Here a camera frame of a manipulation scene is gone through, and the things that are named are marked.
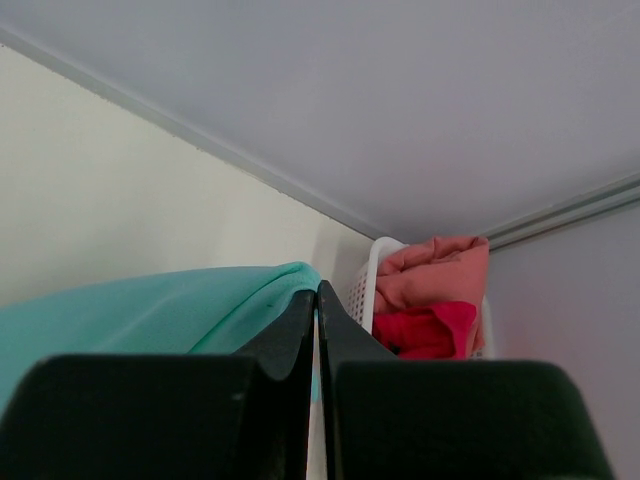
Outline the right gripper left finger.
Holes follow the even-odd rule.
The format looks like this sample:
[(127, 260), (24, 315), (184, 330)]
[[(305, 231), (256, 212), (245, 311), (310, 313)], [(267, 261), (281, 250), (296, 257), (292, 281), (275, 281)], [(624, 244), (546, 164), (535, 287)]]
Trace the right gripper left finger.
[(315, 295), (228, 355), (60, 355), (1, 419), (5, 479), (302, 479)]

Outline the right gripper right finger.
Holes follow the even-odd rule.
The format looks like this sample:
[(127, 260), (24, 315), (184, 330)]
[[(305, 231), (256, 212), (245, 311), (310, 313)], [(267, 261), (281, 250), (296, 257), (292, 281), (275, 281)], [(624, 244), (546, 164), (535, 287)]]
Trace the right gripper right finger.
[(535, 361), (395, 357), (317, 292), (331, 479), (610, 479), (582, 395)]

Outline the teal t shirt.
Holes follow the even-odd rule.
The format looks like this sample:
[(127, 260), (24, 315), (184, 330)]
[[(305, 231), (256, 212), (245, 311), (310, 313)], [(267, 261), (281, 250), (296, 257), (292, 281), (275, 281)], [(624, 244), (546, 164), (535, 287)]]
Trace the teal t shirt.
[(170, 272), (60, 291), (1, 309), (1, 402), (38, 361), (63, 353), (228, 354), (314, 291), (310, 265)]

